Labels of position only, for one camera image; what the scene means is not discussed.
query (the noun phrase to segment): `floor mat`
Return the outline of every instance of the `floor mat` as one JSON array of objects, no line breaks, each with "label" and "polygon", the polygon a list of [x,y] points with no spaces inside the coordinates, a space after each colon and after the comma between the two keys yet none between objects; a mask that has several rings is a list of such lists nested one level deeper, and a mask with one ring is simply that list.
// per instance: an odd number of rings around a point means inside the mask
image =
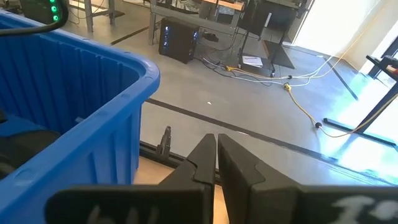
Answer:
[{"label": "floor mat", "polygon": [[[266,51],[268,58],[271,58],[274,52],[279,48],[278,43],[274,43],[268,40],[263,40],[262,46],[264,47],[264,50]],[[282,50],[278,51],[276,58],[274,60],[274,64],[295,69],[292,61],[290,60],[289,56],[286,54],[283,48]]]}]

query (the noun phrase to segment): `black frame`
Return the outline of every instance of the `black frame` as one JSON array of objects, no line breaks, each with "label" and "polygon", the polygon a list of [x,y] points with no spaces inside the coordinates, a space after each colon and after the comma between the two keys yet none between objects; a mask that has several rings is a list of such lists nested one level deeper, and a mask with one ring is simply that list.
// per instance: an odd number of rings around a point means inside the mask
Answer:
[{"label": "black frame", "polygon": [[[392,42],[392,44],[387,48],[387,50],[383,53],[381,58],[387,55],[394,56],[396,53],[398,53],[398,37]],[[368,75],[375,79],[377,76],[380,74],[381,69],[378,66],[373,66],[371,71],[368,73]]]},{"label": "black frame", "polygon": [[[370,133],[365,133],[368,127],[372,125],[372,123],[377,119],[377,117],[388,107],[388,105],[383,108],[385,104],[389,104],[389,101],[398,94],[398,75],[392,74],[390,71],[387,70],[386,66],[381,65],[381,61],[372,57],[372,56],[366,56],[366,59],[368,59],[370,62],[374,64],[375,67],[377,67],[380,71],[385,72],[388,74],[392,79],[396,81],[396,84],[388,91],[388,93],[377,103],[377,105],[369,112],[369,114],[360,122],[360,124],[357,126],[363,125],[367,120],[371,119],[373,116],[374,118],[366,125],[364,125],[362,128],[359,128],[357,131],[355,131],[356,134],[372,139],[377,142],[381,142],[383,144],[387,144],[389,146],[394,147],[398,151],[398,146],[395,143],[394,140],[385,138],[383,136],[378,136],[376,134],[370,134]],[[345,124],[342,124],[338,121],[334,121],[329,118],[324,118],[323,122],[325,124],[329,124],[330,126],[334,126],[338,129],[342,129],[344,131],[352,131],[354,128],[347,126]]]}]

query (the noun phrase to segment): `power cord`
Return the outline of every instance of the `power cord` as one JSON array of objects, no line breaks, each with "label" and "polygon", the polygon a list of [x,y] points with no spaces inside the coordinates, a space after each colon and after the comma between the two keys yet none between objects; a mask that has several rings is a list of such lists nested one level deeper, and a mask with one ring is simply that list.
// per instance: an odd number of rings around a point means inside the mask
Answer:
[{"label": "power cord", "polygon": [[[260,83],[261,85],[264,85],[264,86],[266,86],[266,87],[270,87],[273,83],[276,83],[276,84],[278,84],[278,85],[283,85],[283,84],[281,84],[281,83],[279,83],[279,82],[273,82],[273,81],[260,81],[260,79],[258,79],[258,78],[256,78],[256,77],[252,77],[252,76],[250,76],[250,75],[246,75],[246,74],[237,75],[237,74],[235,74],[233,71],[228,71],[228,70],[225,68],[225,66],[217,65],[217,64],[215,64],[215,63],[213,63],[213,62],[211,62],[211,61],[209,61],[209,60],[207,60],[207,59],[205,59],[205,58],[202,58],[202,60],[199,59],[199,58],[195,58],[195,59],[201,61],[207,68],[213,70],[214,72],[216,72],[216,73],[218,73],[219,75],[222,75],[222,76],[224,76],[224,77],[235,78],[235,79],[244,80],[244,81],[248,81],[248,82]],[[210,68],[205,62],[208,63],[208,64],[210,64],[210,65],[212,65],[212,66],[214,66],[214,68]],[[221,74],[221,73],[219,73],[219,72],[217,72],[217,71],[215,70],[216,68],[222,69],[222,71],[224,71],[224,72],[231,72],[231,73],[233,74],[233,76],[231,77],[231,76],[228,76],[228,75],[225,75],[225,74]],[[253,79],[255,79],[255,80],[249,80],[249,79],[247,79],[247,78],[241,78],[241,77],[243,77],[243,76],[249,76],[249,77],[251,77],[251,78],[253,78]]]},{"label": "power cord", "polygon": [[317,122],[316,119],[310,115],[309,112],[307,112],[298,102],[297,100],[294,98],[293,93],[292,93],[292,87],[286,83],[284,85],[285,90],[289,93],[291,99],[293,100],[294,104],[305,113],[305,115],[307,115],[313,124],[315,124],[315,127],[317,129],[320,129],[324,134],[326,134],[327,136],[331,137],[331,138],[340,138],[349,134],[353,134],[354,132],[356,132],[357,130],[361,129],[363,126],[367,125],[369,122],[371,122],[376,116],[378,116],[391,102],[393,102],[397,97],[398,94],[396,94],[394,97],[392,97],[386,104],[384,104],[373,116],[371,116],[367,121],[365,121],[363,124],[359,125],[357,128],[355,128],[354,130],[347,132],[345,134],[341,134],[341,135],[337,135],[337,136],[333,136],[329,133],[327,133],[323,128],[322,128],[322,123],[321,122]]},{"label": "power cord", "polygon": [[0,29],[0,37],[13,36],[13,35],[30,35],[38,34],[43,32],[50,32],[52,30],[58,29],[65,25],[68,21],[69,10],[65,1],[59,1],[60,5],[60,19],[49,25],[38,26],[38,27],[28,27],[28,28],[15,28],[15,29]]}]

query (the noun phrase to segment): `extension cord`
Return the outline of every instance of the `extension cord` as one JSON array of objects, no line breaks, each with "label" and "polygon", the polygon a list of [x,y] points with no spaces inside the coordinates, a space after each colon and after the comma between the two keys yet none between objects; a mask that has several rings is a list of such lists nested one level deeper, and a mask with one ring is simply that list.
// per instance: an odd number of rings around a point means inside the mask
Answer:
[{"label": "extension cord", "polygon": [[340,138],[340,137],[343,137],[343,136],[346,136],[346,135],[355,133],[357,130],[361,129],[363,126],[365,126],[365,125],[367,125],[369,122],[371,122],[371,121],[372,121],[376,116],[378,116],[388,105],[390,105],[390,103],[392,103],[392,102],[398,97],[398,94],[396,94],[395,96],[393,96],[393,97],[392,97],[389,101],[387,101],[387,103],[385,103],[378,111],[376,111],[375,114],[374,114],[373,116],[371,116],[371,117],[370,117],[368,120],[366,120],[363,124],[359,125],[358,127],[356,127],[355,129],[353,129],[352,131],[347,132],[347,133],[345,133],[345,134],[338,135],[338,136],[333,136],[333,135],[327,133],[327,132],[322,128],[322,123],[316,121],[315,118],[314,118],[313,116],[311,116],[310,113],[307,112],[307,111],[297,102],[297,100],[296,100],[296,99],[294,98],[294,96],[293,96],[292,87],[291,87],[288,83],[285,83],[285,84],[284,84],[284,88],[285,88],[285,90],[289,93],[289,95],[290,95],[291,99],[293,100],[294,104],[295,104],[301,111],[303,111],[303,112],[305,113],[305,115],[307,115],[307,116],[311,119],[311,121],[315,124],[314,126],[315,126],[317,129],[320,129],[324,134],[326,134],[327,136],[329,136],[329,137],[331,137],[331,138]]}]

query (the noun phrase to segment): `desk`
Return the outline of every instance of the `desk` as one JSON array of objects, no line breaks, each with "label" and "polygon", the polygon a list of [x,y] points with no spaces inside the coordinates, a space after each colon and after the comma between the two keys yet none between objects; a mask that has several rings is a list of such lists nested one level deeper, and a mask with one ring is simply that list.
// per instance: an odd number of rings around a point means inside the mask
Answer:
[{"label": "desk", "polygon": [[[380,60],[372,57],[372,56],[366,56],[366,58],[372,62],[376,67],[380,68],[383,72],[385,72],[387,75],[389,75],[391,78],[393,78],[396,81],[396,84],[388,91],[388,93],[380,100],[380,102],[369,112],[369,114],[360,122],[360,125],[364,124],[367,120],[371,119],[373,116],[375,116],[368,124],[364,125],[362,128],[358,129],[355,133],[364,136],[366,138],[375,140],[375,141],[379,141],[382,142],[384,144],[388,144],[390,146],[393,147],[397,147],[397,144],[391,140],[391,139],[386,139],[382,136],[376,136],[374,134],[366,134],[364,133],[365,130],[367,130],[367,128],[373,123],[373,121],[375,121],[377,119],[377,117],[384,111],[384,109],[382,109],[382,107],[388,103],[388,101],[390,101],[392,98],[396,97],[396,95],[398,94],[398,75],[393,74],[392,72],[390,72],[389,70],[387,70],[386,68],[384,68],[383,66],[380,65]],[[378,115],[375,115],[377,111],[381,110],[381,112]],[[352,131],[353,128],[348,127],[345,124],[341,124],[337,121],[333,121],[332,119],[328,119],[328,118],[324,118],[323,122],[325,122],[325,124],[329,124],[332,126],[335,126],[337,128],[343,129],[345,131]]]},{"label": "desk", "polygon": [[[216,3],[216,0],[203,0],[203,3],[210,2]],[[239,16],[241,11],[244,9],[244,3],[236,2],[230,3],[226,1],[218,1],[220,6],[231,7],[234,10],[234,16],[232,23],[230,25],[221,24],[216,21],[211,21],[208,19],[203,19],[197,16],[188,15],[182,12],[177,12],[171,9],[167,9],[165,7],[160,7],[157,5],[157,0],[150,1],[150,17],[149,17],[149,45],[154,43],[154,34],[155,34],[155,23],[156,23],[156,15],[165,16],[165,17],[176,17],[178,19],[184,20],[191,24],[198,25],[200,27],[204,27],[211,30],[217,30],[219,32],[234,35],[235,30],[237,29]]]},{"label": "desk", "polygon": [[[213,4],[217,3],[217,0],[203,0],[203,1],[210,2],[210,3],[213,3]],[[238,10],[238,11],[242,11],[243,10],[243,6],[244,6],[243,2],[230,3],[230,2],[226,2],[226,1],[218,1],[218,4],[220,6],[225,6],[225,7],[228,7],[228,8],[231,8],[231,9],[235,9],[235,10]]]}]

